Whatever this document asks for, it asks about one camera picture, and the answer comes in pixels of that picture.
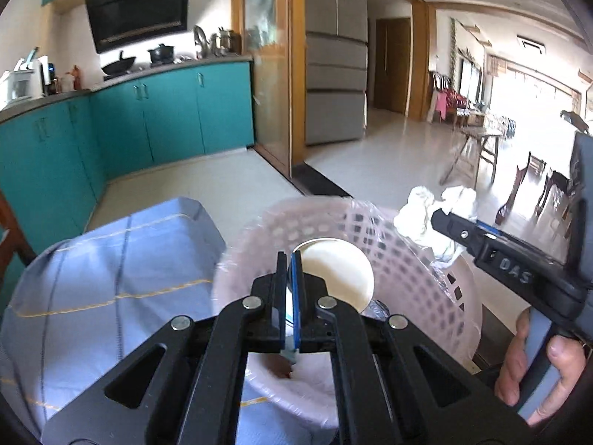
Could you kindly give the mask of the person's right hand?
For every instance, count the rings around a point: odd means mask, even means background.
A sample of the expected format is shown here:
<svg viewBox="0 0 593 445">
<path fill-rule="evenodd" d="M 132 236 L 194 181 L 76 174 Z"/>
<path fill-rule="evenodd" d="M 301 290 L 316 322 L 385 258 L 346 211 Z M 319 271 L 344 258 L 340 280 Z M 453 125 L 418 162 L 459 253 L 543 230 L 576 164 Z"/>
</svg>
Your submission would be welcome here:
<svg viewBox="0 0 593 445">
<path fill-rule="evenodd" d="M 494 393 L 532 427 L 568 400 L 587 365 L 582 343 L 562 336 L 541 312 L 525 309 L 508 347 Z"/>
</svg>

